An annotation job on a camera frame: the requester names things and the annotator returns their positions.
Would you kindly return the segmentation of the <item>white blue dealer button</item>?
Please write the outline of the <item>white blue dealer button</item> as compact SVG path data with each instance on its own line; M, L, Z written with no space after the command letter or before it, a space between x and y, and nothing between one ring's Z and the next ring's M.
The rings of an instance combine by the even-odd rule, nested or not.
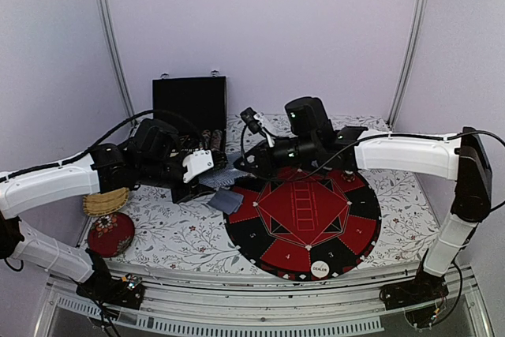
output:
M322 279L329 274L330 267L327 262L318 260L311 265L311 274L318 279Z

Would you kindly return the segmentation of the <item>blue playing card deck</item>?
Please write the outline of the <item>blue playing card deck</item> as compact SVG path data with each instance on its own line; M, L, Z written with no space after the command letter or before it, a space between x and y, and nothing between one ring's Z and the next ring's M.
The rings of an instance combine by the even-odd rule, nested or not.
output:
M234 161L241 158L240 152L231 152L220 157L217 167L212 168L199 177L199 183L211 188L228 187L235 183L236 179L247 178L249 174L234 167Z

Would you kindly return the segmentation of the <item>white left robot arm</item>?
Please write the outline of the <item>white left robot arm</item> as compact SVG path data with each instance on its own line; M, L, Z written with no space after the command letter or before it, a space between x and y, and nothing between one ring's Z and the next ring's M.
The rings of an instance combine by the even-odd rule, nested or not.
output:
M1 174L1 258L27 260L67 276L101 301L118 292L103 259L73 248L21 221L23 212L71 197L133 190L139 185L170 189L185 201L208 191L199 176L222 168L226 156L202 139L194 149L181 146L179 132L161 120L145 118L120 144L97 141L68 159Z

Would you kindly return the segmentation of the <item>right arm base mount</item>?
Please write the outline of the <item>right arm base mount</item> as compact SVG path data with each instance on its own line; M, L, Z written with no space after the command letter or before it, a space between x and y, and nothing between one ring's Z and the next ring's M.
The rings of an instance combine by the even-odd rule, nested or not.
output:
M435 301L443 301L448 294L444 275L429 274L420 266L412 279L382 286L379 298L384 303L386 310L431 302L432 304L429 307L410 310L405 313L406 320L412 327L425 329L436 323L440 313L441 306L435 305Z

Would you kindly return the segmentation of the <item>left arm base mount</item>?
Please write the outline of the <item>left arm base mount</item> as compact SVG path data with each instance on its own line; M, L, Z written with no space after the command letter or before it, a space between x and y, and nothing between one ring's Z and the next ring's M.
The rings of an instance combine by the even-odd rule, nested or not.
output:
M145 287L142 278L131 273L115 279L109 272L95 271L85 282L77 284L76 293L97 303L139 310Z

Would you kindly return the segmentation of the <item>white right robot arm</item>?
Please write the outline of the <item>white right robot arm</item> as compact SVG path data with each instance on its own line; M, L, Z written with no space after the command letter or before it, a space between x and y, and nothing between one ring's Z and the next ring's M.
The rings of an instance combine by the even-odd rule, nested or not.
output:
M486 132L471 127L442 135L382 133L358 126L335 130L322 101L310 96L288 102L285 111L292 137L275 135L269 121L250 107L241 112L244 129L264 140L242 149L236 168L262 179L275 178L284 167L312 165L309 177L330 169L400 170L456 183L451 210L422 260L421 274L408 286L413 301L426 301L478 224L496 210L492 168L481 142Z

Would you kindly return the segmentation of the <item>red black small chip stack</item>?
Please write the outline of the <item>red black small chip stack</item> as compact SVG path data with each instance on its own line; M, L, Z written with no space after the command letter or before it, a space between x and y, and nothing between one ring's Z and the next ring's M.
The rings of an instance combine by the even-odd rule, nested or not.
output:
M354 182L355 179L356 179L356 174L353 172L353 171L349 171L349 170L344 170L342 172L342 178L346 181L346 182Z

